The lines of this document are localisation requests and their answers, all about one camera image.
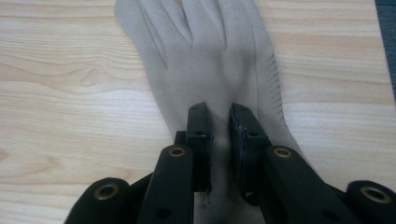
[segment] black plastic part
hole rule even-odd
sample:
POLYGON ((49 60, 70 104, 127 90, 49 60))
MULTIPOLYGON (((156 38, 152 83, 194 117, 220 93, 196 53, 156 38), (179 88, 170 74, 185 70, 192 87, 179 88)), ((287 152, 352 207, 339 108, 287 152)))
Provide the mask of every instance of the black plastic part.
POLYGON ((139 215, 140 207, 142 206, 151 178, 152 174, 146 175, 129 187, 129 195, 125 203, 124 211, 120 216, 122 224, 136 223, 137 216, 139 215))
MULTIPOLYGON (((361 223, 297 151, 269 147, 262 158, 262 170, 285 207, 288 218, 283 223, 361 223)), ((265 198, 261 206, 269 206, 265 198)))
POLYGON ((193 153, 184 145, 161 152, 142 203, 137 224, 192 223, 193 153))
POLYGON ((120 223, 129 185, 117 178, 105 178, 90 185, 73 206, 65 224, 120 223))
POLYGON ((210 148, 213 136, 209 124, 210 120, 205 103, 190 107, 186 145, 193 150, 194 154, 193 186, 195 192, 205 192, 212 189, 210 182, 210 148))
POLYGON ((258 186, 259 157, 271 143, 247 107, 233 104, 230 119, 234 179, 242 193, 254 191, 258 186))
POLYGON ((372 181, 350 183, 346 190, 346 204, 362 223, 396 223, 396 194, 372 181))
POLYGON ((252 206, 259 206, 259 193, 258 191, 245 192, 240 190, 241 196, 244 201, 252 206))
POLYGON ((185 145, 186 144, 186 132, 177 131, 175 136, 174 145, 185 145))
POLYGON ((266 224, 288 223, 288 212, 279 199, 268 175, 260 172, 259 206, 266 224))

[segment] table surface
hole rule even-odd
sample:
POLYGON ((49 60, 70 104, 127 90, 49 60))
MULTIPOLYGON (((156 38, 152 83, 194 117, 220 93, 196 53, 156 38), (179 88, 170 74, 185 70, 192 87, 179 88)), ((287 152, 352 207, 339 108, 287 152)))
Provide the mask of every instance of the table surface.
MULTIPOLYGON (((396 190, 396 113, 372 0, 256 1, 287 123, 320 176, 396 190)), ((172 143, 114 0, 0 0, 0 223, 63 223, 92 182, 172 143)))

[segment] glove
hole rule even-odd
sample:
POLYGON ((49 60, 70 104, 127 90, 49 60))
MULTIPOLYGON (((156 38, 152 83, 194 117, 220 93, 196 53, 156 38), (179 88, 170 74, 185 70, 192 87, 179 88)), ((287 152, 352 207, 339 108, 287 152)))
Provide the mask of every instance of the glove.
POLYGON ((232 103, 249 107, 274 145, 300 151, 283 117, 274 49, 253 0, 118 0, 171 134, 190 106, 206 102, 215 136, 213 191, 195 198, 194 223, 264 223, 233 184, 228 132, 232 103))

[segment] glove finger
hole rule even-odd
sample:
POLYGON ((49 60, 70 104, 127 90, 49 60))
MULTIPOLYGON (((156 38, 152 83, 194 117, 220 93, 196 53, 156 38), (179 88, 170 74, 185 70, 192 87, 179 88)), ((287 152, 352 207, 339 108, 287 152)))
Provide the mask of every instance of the glove finger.
POLYGON ((255 39, 256 71, 260 71, 257 75, 259 121, 274 145, 291 147, 301 152, 284 118, 279 75, 270 36, 254 1, 239 1, 247 11, 255 39))
POLYGON ((246 49, 246 43, 254 40, 244 5, 239 0, 219 0, 219 8, 224 22, 227 48, 246 49))
POLYGON ((215 0, 183 0, 183 8, 193 36, 193 45, 225 46, 224 26, 215 0))
POLYGON ((192 37, 189 24, 187 23, 186 14, 183 9, 178 5, 175 0, 161 0, 163 7, 167 11, 172 22, 176 28, 180 31, 180 34, 191 44, 192 37))
POLYGON ((151 66, 165 68, 162 43, 158 35, 152 33, 145 19, 144 12, 135 0, 117 0, 114 14, 123 31, 134 41, 144 64, 150 59, 151 66))
POLYGON ((144 11, 147 13, 148 19, 153 25, 153 28, 158 33, 163 47, 165 49, 165 61, 169 63, 169 60, 172 60, 174 55, 178 55, 179 49, 183 49, 185 47, 190 47, 189 42, 191 40, 186 39, 182 33, 186 28, 183 28, 183 32, 180 32, 177 29, 176 24, 183 24, 182 21, 173 22, 172 18, 175 20, 179 20, 177 16, 170 16, 163 6, 163 1, 159 0, 137 0, 144 11))

